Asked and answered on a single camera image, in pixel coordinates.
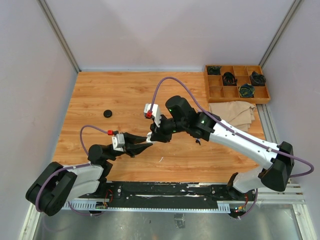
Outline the white earbud charging case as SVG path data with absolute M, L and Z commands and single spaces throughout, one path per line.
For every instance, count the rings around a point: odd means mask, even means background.
M 147 143 L 153 143 L 153 141 L 151 140 L 151 137 L 152 137 L 152 132 L 149 132 L 147 135 L 146 135 L 146 142 Z

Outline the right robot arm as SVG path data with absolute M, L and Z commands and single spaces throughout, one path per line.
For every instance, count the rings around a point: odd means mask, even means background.
M 174 133 L 186 132 L 193 138 L 227 146 L 254 160 L 259 165 L 257 168 L 236 172 L 230 177 L 226 193 L 232 200 L 263 187 L 277 192 L 285 191 L 294 166 L 291 144 L 284 141 L 278 145 L 256 138 L 227 125 L 219 116 L 195 111 L 179 95 L 171 97 L 165 106 L 171 118 L 161 114 L 157 104 L 148 103 L 144 107 L 144 116 L 153 120 L 147 135 L 148 142 L 168 143 Z

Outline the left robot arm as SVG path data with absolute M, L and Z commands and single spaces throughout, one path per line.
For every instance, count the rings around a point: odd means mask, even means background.
M 38 212 L 53 216 L 63 206 L 86 194 L 101 198 L 107 193 L 106 177 L 112 162 L 121 155 L 131 158 L 139 155 L 153 144 L 147 137 L 130 133 L 117 133 L 109 145 L 94 144 L 87 152 L 88 163 L 61 165 L 51 162 L 25 194 Z

